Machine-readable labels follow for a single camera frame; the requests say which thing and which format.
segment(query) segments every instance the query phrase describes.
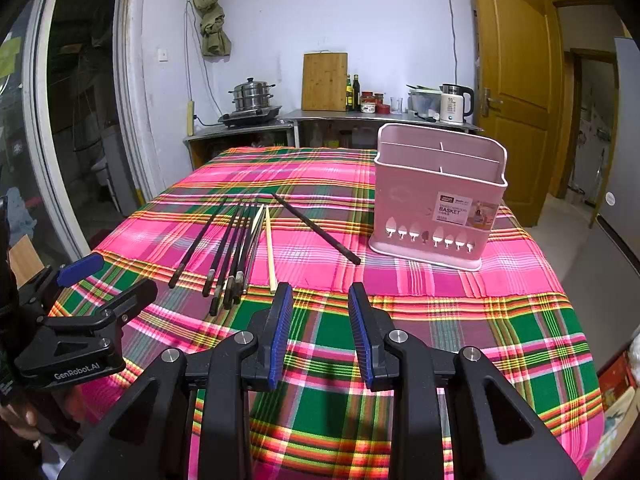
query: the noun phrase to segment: silver bolt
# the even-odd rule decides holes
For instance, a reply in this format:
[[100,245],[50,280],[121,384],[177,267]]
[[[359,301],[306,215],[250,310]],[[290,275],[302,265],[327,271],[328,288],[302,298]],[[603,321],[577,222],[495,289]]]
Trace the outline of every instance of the silver bolt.
[[236,333],[234,340],[240,345],[246,345],[254,340],[254,335],[247,330],[242,330],[242,332]]
[[180,351],[177,348],[168,348],[162,352],[162,361],[165,363],[173,363],[180,357]]
[[482,356],[482,352],[475,346],[468,346],[462,351],[462,355],[470,361],[478,361]]
[[406,334],[404,330],[392,330],[389,332],[389,339],[394,343],[404,343],[409,336]]

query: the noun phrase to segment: blue rubber pad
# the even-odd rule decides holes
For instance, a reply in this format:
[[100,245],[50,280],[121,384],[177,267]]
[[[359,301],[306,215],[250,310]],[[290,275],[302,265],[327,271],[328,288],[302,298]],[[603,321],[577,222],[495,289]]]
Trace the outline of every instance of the blue rubber pad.
[[291,327],[291,318],[293,316],[293,289],[289,283],[280,283],[278,288],[284,287],[284,296],[282,298],[282,308],[278,316],[276,330],[271,344],[270,368],[268,375],[269,390],[273,391],[282,378],[282,369],[284,367],[284,355],[287,352],[287,341],[289,339],[289,329]]
[[353,342],[356,347],[356,355],[358,357],[358,367],[360,368],[360,376],[368,389],[373,384],[373,363],[371,361],[371,344],[367,337],[367,331],[364,327],[364,320],[360,312],[360,305],[353,285],[349,288],[349,321],[351,322],[351,331],[353,332]]
[[58,285],[65,288],[75,285],[80,280],[99,272],[103,265],[102,256],[98,253],[91,253],[81,260],[60,269],[57,279]]

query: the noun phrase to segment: basket base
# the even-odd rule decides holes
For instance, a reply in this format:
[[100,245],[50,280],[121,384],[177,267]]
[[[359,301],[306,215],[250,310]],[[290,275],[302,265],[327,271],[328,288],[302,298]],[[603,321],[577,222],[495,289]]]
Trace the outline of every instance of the basket base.
[[482,266],[482,258],[468,260],[449,254],[429,253],[427,251],[380,242],[374,238],[374,235],[369,237],[369,247],[375,253],[384,254],[385,256],[393,256],[395,258],[402,258],[403,260],[413,260],[414,262],[422,262],[424,264],[440,265],[450,267],[451,269],[479,270]]

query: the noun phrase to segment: white door frame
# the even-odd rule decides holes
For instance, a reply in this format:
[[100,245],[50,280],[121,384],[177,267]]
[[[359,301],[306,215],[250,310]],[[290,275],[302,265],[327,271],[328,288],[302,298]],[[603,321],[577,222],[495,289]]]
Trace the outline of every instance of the white door frame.
[[113,18],[113,78],[120,129],[138,194],[151,200],[166,189],[146,106],[142,65],[144,0],[116,0]]
[[24,129],[38,189],[62,246],[71,261],[89,254],[60,173],[53,144],[47,97],[49,33],[56,0],[34,0],[22,56]]

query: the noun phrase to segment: curtain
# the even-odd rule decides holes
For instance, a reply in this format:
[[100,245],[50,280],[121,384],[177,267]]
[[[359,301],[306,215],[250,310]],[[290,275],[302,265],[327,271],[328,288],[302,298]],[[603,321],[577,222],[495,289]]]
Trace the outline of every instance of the curtain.
[[225,13],[218,0],[193,0],[193,5],[203,14],[200,22],[203,56],[228,56],[231,41],[222,30]]

